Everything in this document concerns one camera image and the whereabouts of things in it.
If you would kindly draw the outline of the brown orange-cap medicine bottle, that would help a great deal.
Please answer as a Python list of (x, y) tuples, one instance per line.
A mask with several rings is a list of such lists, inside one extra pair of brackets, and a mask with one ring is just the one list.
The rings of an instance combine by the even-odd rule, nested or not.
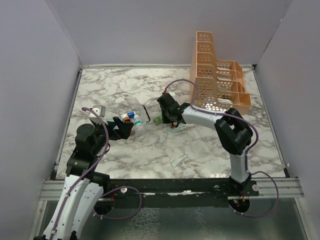
[[(125, 117), (125, 118), (124, 118), (124, 122), (125, 122), (125, 123), (133, 123), (129, 117)], [(136, 133), (136, 132), (135, 132), (134, 128), (132, 127), (132, 128), (131, 128), (131, 131), (130, 131), (130, 136), (135, 135), (135, 133)]]

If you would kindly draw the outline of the white green-label bottle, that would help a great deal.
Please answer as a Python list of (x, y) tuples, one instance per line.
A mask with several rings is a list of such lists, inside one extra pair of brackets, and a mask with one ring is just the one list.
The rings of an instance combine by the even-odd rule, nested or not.
[(134, 127), (136, 131), (143, 131), (145, 129), (146, 123), (139, 117), (134, 118)]

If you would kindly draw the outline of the small blue-cap bottle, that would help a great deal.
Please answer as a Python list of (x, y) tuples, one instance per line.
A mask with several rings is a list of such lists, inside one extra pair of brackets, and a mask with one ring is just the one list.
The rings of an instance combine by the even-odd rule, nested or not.
[(125, 114), (121, 115), (121, 120), (124, 121), (127, 118), (133, 119), (136, 115), (137, 115), (137, 113), (135, 111), (131, 111), (131, 112), (125, 113)]

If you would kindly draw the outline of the small green box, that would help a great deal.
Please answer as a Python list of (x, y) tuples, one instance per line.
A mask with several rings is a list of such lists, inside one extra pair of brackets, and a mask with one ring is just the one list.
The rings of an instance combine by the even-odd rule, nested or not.
[(163, 123), (162, 116), (159, 115), (159, 116), (155, 117), (155, 118), (153, 119), (153, 122), (154, 122), (156, 125), (162, 124), (162, 123)]

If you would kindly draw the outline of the clear first aid box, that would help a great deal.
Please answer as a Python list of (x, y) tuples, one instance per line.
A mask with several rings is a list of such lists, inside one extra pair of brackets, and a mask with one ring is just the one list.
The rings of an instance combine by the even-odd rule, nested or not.
[(133, 123), (131, 137), (137, 137), (146, 131), (146, 124), (151, 121), (147, 108), (135, 97), (129, 97), (115, 104), (115, 112), (122, 122)]

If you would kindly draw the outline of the teal patterned sachet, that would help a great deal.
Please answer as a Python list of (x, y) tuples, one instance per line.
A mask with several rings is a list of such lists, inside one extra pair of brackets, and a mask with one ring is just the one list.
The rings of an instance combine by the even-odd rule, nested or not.
[(185, 129), (185, 127), (183, 125), (179, 125), (178, 127), (168, 129), (165, 133), (167, 135), (173, 135), (173, 134), (177, 134), (178, 132), (183, 131), (184, 129)]

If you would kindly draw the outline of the teal strip packet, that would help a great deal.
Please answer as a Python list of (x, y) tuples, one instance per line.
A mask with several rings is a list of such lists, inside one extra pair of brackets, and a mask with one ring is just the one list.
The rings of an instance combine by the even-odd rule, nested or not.
[(188, 155), (183, 153), (179, 157), (175, 158), (173, 161), (171, 161), (171, 166), (173, 168), (177, 167), (181, 162), (183, 162), (185, 159), (188, 158)]

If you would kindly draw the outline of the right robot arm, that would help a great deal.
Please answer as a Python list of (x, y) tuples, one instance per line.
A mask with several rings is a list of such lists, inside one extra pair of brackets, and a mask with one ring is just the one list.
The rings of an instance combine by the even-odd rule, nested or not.
[(250, 180), (245, 151), (251, 144), (253, 131), (235, 108), (226, 113), (179, 104), (169, 93), (161, 95), (159, 103), (164, 124), (194, 124), (216, 130), (220, 143), (229, 153), (231, 174), (230, 191), (240, 196), (248, 189)]

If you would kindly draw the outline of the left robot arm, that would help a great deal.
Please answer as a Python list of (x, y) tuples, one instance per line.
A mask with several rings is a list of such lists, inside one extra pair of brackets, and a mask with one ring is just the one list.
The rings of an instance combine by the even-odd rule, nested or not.
[(134, 124), (118, 117), (91, 121), (76, 130), (75, 148), (66, 164), (66, 177), (58, 204), (39, 240), (78, 240), (98, 199), (111, 190), (110, 176), (96, 172), (109, 141), (126, 140)]

